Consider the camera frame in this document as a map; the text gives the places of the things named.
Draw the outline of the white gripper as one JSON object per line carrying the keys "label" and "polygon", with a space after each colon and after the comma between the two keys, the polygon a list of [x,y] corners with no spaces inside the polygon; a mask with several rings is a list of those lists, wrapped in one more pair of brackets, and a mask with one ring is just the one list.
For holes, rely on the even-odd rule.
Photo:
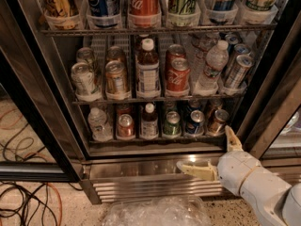
{"label": "white gripper", "polygon": [[243,181],[256,167],[261,166],[261,162],[242,151],[243,145],[230,126],[225,126],[225,133],[228,153],[219,158],[217,167],[210,161],[178,161],[176,166],[181,172],[205,181],[216,181],[218,171],[220,184],[233,195],[239,196]]}

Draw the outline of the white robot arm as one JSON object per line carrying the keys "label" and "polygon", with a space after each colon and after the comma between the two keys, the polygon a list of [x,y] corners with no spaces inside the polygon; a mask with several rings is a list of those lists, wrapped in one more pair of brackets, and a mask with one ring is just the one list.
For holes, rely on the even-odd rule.
{"label": "white robot arm", "polygon": [[205,181],[218,181],[235,196],[243,198],[253,209],[261,226],[301,226],[301,184],[290,185],[266,169],[243,150],[233,130],[225,127],[227,152],[218,160],[178,161],[185,174]]}

